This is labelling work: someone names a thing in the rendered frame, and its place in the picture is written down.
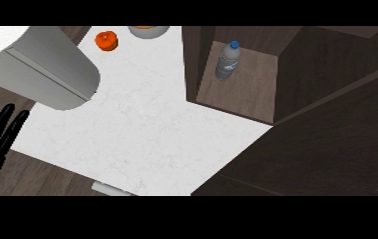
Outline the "dark wooden cabinet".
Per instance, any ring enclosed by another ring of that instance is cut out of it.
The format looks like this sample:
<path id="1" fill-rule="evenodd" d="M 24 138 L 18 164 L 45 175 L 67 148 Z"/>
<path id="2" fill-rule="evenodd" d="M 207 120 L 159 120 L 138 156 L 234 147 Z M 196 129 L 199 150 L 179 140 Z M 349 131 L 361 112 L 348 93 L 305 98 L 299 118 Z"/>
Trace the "dark wooden cabinet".
<path id="1" fill-rule="evenodd" d="M 234 40 L 241 58 L 222 81 L 216 66 Z M 188 101 L 268 125 L 378 71 L 378 26 L 185 26 L 182 42 Z"/>

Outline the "grey bowl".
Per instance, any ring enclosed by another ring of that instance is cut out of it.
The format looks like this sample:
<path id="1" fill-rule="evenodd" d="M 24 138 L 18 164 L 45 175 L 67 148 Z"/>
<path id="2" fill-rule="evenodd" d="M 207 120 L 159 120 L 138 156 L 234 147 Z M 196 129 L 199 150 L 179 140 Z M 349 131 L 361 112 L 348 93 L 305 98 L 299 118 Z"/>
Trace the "grey bowl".
<path id="1" fill-rule="evenodd" d="M 154 26 L 154 27 L 129 27 L 131 33 L 141 39 L 156 39 L 169 30 L 169 26 Z"/>

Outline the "orange round vegetable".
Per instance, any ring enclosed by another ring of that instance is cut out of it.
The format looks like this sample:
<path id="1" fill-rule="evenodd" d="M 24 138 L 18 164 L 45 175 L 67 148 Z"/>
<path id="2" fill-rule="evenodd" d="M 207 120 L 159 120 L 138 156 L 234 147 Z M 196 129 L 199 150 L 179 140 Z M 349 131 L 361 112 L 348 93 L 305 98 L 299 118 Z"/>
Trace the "orange round vegetable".
<path id="1" fill-rule="evenodd" d="M 113 51 L 119 47 L 119 37 L 113 31 L 103 31 L 95 37 L 95 43 L 104 51 Z"/>

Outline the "pale grey flat block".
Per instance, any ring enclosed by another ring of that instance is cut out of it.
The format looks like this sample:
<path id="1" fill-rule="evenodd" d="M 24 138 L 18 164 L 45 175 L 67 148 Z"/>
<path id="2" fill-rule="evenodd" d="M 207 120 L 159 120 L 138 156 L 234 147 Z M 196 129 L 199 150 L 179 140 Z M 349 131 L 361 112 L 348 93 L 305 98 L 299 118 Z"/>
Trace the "pale grey flat block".
<path id="1" fill-rule="evenodd" d="M 98 181 L 94 182 L 92 189 L 110 196 L 132 196 L 131 192 Z"/>

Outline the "clear water bottle blue cap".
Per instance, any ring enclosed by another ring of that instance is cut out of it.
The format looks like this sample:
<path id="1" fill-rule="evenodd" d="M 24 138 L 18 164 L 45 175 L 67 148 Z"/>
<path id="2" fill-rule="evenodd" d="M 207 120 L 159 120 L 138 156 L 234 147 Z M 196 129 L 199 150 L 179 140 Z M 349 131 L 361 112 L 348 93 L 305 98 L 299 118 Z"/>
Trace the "clear water bottle blue cap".
<path id="1" fill-rule="evenodd" d="M 234 40 L 222 49 L 216 66 L 216 78 L 222 81 L 228 80 L 238 66 L 241 58 L 240 42 Z"/>

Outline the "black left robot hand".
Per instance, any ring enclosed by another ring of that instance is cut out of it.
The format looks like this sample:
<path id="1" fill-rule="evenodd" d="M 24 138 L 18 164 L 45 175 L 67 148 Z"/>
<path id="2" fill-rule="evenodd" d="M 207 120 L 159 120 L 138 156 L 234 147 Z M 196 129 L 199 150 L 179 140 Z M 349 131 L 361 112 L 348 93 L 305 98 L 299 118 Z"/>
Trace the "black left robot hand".
<path id="1" fill-rule="evenodd" d="M 15 119 L 11 119 L 14 111 L 14 103 L 10 103 L 0 111 L 0 168 L 4 167 L 8 152 L 30 116 L 30 111 L 23 110 Z"/>

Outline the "dark wooden cabinet door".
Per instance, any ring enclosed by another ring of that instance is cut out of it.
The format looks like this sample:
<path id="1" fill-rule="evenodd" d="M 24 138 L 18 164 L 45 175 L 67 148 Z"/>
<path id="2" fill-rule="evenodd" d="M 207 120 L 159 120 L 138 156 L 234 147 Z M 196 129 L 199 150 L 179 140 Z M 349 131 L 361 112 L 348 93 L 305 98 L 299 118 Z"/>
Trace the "dark wooden cabinet door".
<path id="1" fill-rule="evenodd" d="M 277 125 L 196 196 L 378 196 L 378 71 Z"/>

